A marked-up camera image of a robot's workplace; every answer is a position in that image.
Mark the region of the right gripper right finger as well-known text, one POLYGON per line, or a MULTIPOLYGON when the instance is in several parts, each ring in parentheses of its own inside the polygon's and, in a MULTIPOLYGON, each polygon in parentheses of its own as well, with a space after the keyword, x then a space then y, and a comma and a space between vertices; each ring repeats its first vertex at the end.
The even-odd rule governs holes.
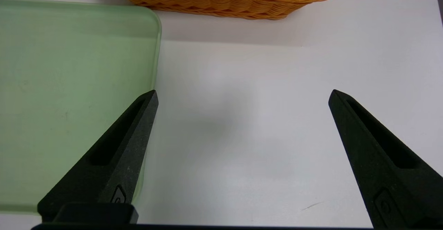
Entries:
POLYGON ((442 176, 350 95, 328 105, 372 226, 441 230, 442 176))

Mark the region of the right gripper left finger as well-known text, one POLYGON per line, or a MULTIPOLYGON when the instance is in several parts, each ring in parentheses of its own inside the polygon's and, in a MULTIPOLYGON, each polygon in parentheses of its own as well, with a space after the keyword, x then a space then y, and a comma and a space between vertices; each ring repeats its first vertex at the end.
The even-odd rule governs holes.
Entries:
POLYGON ((158 105, 155 90, 133 101, 40 200, 43 223, 70 203, 132 202, 158 105))

